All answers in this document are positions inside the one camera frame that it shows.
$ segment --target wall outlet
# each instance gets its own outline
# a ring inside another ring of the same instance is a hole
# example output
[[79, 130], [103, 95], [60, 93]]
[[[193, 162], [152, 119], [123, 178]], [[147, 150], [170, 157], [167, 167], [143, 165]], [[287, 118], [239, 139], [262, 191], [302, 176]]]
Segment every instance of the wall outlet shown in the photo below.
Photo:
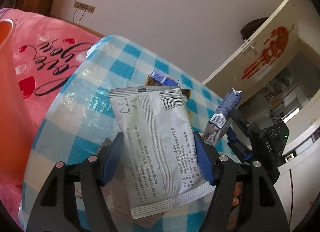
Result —
[[77, 8], [79, 10], [87, 10], [89, 13], [93, 13], [96, 7], [90, 6], [88, 4], [75, 1], [75, 4], [73, 5], [74, 8]]

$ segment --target white door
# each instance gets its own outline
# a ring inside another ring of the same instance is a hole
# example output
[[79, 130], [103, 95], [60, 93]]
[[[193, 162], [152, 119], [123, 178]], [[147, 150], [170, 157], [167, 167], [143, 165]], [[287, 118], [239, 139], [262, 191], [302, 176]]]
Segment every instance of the white door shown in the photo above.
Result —
[[266, 86], [298, 52], [294, 0], [284, 0], [261, 27], [203, 84], [224, 97], [234, 87], [241, 104]]

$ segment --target metal screw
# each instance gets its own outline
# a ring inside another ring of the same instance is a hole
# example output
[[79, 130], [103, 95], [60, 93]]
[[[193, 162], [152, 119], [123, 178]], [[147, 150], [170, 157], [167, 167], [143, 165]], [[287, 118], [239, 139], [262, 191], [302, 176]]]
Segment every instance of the metal screw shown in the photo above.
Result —
[[226, 162], [228, 160], [228, 157], [226, 155], [220, 155], [219, 156], [219, 159], [222, 161], [222, 162]]
[[254, 162], [253, 162], [253, 165], [254, 165], [255, 167], [257, 167], [257, 168], [261, 167], [261, 163], [258, 162], [258, 161], [254, 161]]
[[64, 162], [58, 162], [58, 163], [56, 163], [56, 167], [57, 168], [61, 168], [61, 167], [63, 167], [64, 166]]
[[91, 156], [88, 157], [88, 161], [89, 162], [94, 162], [96, 159], [97, 159], [96, 155], [91, 155]]

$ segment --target orange plastic container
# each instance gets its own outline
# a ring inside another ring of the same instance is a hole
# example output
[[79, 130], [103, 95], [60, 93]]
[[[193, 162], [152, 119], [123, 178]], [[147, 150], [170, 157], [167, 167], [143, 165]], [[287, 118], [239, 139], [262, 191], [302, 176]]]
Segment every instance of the orange plastic container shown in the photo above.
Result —
[[36, 134], [22, 97], [12, 55], [12, 20], [0, 21], [0, 183], [20, 185]]

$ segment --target blue and white checkered tablecloth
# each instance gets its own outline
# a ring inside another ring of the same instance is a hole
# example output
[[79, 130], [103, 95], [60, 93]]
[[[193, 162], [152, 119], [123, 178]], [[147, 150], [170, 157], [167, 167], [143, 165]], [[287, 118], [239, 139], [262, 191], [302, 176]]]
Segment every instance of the blue and white checkered tablecloth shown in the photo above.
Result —
[[[120, 131], [109, 100], [113, 88], [143, 86], [147, 76], [159, 69], [182, 88], [192, 90], [186, 103], [191, 110], [193, 130], [203, 132], [221, 99], [180, 68], [136, 43], [108, 36], [95, 44], [87, 59], [64, 85], [43, 120], [34, 140], [25, 172], [20, 221], [26, 226], [32, 206], [56, 162], [82, 162], [94, 154], [105, 138], [113, 140]], [[234, 158], [224, 137], [218, 151]], [[212, 193], [188, 205], [168, 211], [151, 229], [153, 232], [198, 231]], [[78, 204], [79, 216], [84, 209]], [[120, 232], [148, 229], [125, 219], [114, 218]]]

